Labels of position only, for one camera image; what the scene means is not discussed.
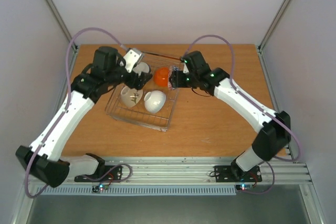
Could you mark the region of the teal and white bowl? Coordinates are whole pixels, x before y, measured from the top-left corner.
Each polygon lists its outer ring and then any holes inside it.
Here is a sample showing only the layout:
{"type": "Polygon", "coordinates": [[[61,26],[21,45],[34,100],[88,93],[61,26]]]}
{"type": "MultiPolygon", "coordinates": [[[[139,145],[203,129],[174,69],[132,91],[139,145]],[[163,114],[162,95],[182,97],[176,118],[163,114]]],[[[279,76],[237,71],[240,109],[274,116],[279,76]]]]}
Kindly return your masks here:
{"type": "Polygon", "coordinates": [[[141,62],[136,67],[134,67],[132,71],[140,76],[141,73],[151,73],[151,68],[147,63],[141,62]]]}

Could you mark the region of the floral cream bowl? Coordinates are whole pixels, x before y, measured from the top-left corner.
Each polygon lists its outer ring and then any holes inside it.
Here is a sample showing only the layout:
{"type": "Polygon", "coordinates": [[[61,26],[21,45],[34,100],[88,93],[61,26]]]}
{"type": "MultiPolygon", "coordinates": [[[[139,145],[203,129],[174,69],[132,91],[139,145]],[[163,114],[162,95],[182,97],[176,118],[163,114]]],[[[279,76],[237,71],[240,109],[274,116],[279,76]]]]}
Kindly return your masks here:
{"type": "Polygon", "coordinates": [[[120,92],[121,102],[127,107],[136,106],[143,96],[143,90],[131,89],[127,86],[123,87],[120,92]]]}

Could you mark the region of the chrome wire dish rack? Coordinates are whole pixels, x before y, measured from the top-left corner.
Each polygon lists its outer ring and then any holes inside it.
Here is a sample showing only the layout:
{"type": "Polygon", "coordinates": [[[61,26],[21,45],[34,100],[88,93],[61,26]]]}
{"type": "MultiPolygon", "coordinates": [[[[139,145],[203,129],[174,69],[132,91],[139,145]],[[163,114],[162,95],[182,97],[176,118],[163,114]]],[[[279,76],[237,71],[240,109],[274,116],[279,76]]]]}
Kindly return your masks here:
{"type": "MultiPolygon", "coordinates": [[[[181,70],[181,65],[177,58],[147,53],[133,71],[137,74],[161,73],[166,77],[171,68],[181,70]]],[[[116,120],[165,132],[172,119],[178,92],[178,89],[160,86],[154,77],[139,91],[121,84],[112,92],[105,111],[116,120]]]]}

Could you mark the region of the red patterned small dish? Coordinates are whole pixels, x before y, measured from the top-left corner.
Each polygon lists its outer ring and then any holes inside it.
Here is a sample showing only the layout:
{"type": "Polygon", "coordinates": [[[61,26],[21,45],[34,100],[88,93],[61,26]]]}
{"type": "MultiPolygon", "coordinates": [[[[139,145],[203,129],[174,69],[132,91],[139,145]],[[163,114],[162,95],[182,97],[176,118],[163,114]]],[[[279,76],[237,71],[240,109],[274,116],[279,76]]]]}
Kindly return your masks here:
{"type": "Polygon", "coordinates": [[[169,73],[168,73],[168,81],[167,81],[167,87],[169,90],[174,90],[177,88],[177,80],[176,80],[176,73],[178,72],[177,66],[170,66],[169,67],[169,73]]]}

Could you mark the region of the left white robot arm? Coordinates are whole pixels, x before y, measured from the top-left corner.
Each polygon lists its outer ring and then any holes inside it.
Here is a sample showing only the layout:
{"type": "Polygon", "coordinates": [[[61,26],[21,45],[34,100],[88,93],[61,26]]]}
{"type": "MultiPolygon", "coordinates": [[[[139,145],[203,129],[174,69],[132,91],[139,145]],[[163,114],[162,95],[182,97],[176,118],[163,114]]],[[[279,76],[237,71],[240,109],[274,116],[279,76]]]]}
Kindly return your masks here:
{"type": "Polygon", "coordinates": [[[16,157],[28,176],[58,187],[67,178],[87,175],[94,181],[105,177],[104,161],[97,155],[61,158],[71,134],[102,95],[120,84],[140,90],[151,79],[150,72],[138,74],[133,69],[141,62],[144,53],[132,48],[122,56],[112,47],[99,47],[93,62],[74,78],[70,93],[44,129],[28,147],[20,146],[16,157]]]}

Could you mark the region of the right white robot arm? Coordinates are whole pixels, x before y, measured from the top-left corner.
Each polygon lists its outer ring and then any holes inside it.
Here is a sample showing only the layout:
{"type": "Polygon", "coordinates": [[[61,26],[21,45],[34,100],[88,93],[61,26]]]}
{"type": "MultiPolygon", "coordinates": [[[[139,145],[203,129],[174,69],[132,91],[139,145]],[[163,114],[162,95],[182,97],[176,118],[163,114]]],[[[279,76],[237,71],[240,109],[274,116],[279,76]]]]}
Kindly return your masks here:
{"type": "Polygon", "coordinates": [[[230,173],[235,181],[245,179],[252,168],[271,160],[289,144],[290,116],[287,112],[278,113],[258,102],[225,70],[211,69],[200,51],[183,56],[181,63],[183,70],[169,69],[170,89],[199,88],[205,91],[234,109],[257,133],[251,146],[231,162],[230,173]]]}

